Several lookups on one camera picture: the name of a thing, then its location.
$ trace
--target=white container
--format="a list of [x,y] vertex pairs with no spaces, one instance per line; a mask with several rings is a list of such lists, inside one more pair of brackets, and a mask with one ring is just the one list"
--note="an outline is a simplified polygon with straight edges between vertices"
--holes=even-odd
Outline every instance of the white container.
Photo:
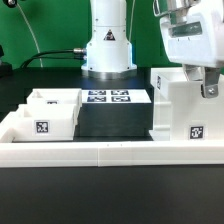
[[81,89],[33,89],[27,104],[74,104],[79,113],[82,106]]
[[77,124],[76,105],[19,105],[1,125],[10,127],[14,141],[72,140]]
[[201,95],[202,81],[187,81],[182,68],[152,68],[154,140],[223,140],[224,77],[218,97]]

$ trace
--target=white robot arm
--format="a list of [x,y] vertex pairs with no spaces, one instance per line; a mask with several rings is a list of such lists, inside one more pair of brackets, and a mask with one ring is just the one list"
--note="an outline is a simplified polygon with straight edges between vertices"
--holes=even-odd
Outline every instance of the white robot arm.
[[154,0],[167,56],[189,80],[202,80],[205,98],[218,96],[224,66],[223,0]]

